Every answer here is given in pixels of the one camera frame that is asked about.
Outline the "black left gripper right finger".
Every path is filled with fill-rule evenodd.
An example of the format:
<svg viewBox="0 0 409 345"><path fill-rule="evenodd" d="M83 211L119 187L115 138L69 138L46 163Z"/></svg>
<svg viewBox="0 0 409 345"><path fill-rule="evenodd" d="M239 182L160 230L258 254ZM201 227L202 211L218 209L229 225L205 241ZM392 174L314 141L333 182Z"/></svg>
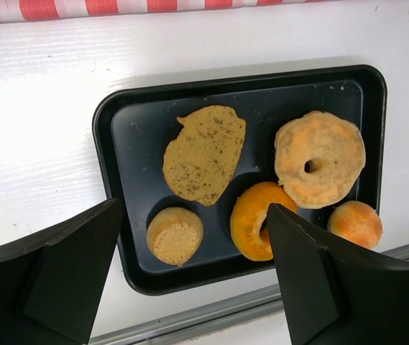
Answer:
<svg viewBox="0 0 409 345"><path fill-rule="evenodd" d="M293 344L409 344L409 262L278 204L267 227Z"/></svg>

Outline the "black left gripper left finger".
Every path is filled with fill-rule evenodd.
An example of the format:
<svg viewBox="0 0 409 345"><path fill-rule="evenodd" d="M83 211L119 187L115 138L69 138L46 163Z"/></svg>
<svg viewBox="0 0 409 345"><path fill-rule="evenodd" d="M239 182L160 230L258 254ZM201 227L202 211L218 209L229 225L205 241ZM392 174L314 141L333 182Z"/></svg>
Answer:
<svg viewBox="0 0 409 345"><path fill-rule="evenodd" d="M87 344L123 219L115 198L0 246L0 344Z"/></svg>

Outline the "small round tan muffin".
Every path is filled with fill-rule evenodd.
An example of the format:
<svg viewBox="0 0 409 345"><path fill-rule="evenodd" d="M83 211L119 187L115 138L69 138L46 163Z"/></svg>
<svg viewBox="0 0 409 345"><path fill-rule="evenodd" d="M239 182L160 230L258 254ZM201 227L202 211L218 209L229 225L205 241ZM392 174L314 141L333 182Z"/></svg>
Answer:
<svg viewBox="0 0 409 345"><path fill-rule="evenodd" d="M203 240L203 222L194 212L181 207L161 210L147 228L151 253L169 265L182 266L198 250Z"/></svg>

